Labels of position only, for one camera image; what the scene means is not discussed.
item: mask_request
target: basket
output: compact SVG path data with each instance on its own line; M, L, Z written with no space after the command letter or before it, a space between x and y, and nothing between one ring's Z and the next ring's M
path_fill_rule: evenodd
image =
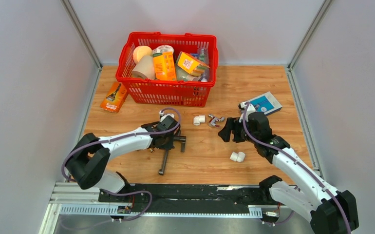
M131 71L136 65L133 61L133 51L139 45L147 45L154 49L159 45L171 45L177 56L181 51L196 53L198 48L208 48L209 79L208 82L198 81L162 81L132 78ZM165 35L155 33L130 33L126 45L123 47L116 72L117 81L121 82L137 103L198 106L206 105L210 89L216 82L216 68L218 67L218 50L216 37L212 35Z

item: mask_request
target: white wall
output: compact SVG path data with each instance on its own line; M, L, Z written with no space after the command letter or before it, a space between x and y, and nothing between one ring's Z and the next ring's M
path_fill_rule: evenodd
M71 0L103 64L130 32L212 34L219 64L289 63L323 0Z
M336 0L295 73L325 178L375 233L375 1Z
M96 67L58 0L0 0L0 233L38 232Z

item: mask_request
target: gray floor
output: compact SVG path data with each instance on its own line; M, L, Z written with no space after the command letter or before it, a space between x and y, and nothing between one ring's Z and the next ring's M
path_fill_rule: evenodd
M290 213L281 209L281 219ZM109 222L82 231L69 231L69 228L88 227L109 220L108 216L61 215L55 234L312 234L309 223L295 214L288 223L276 227L262 225L260 221L249 218L180 218L180 217L141 217L130 222Z

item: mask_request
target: wooden tabletop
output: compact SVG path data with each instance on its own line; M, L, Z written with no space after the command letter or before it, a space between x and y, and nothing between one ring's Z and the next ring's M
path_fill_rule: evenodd
M100 81L89 113L85 133L97 137L112 136L132 131L140 125L159 120L164 105L137 104L129 95L117 114L102 110L99 105L106 98L115 81L116 66L103 67ZM274 134L283 137L299 157L312 166L294 101L281 66L220 66L217 81L210 90L205 107L174 106L182 115L182 135L187 137L186 150L180 143L169 153L165 175L159 175L163 150L131 152L113 159L108 169L119 171L130 183L174 184L238 184L256 185L261 180L277 175L289 184L293 182L279 169L256 152L249 142L223 142L217 135L220 129L204 123L192 124L193 117L214 114L217 117L239 117L238 104L265 92L271 93L283 108L269 115ZM238 163L230 160L232 152L244 152L246 158Z

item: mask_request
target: barcode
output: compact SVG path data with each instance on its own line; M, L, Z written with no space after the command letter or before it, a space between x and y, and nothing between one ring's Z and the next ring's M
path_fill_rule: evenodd
M186 69L190 69L190 66L193 64L193 61L189 61L187 59L185 59L185 61L183 62L183 66L186 67Z

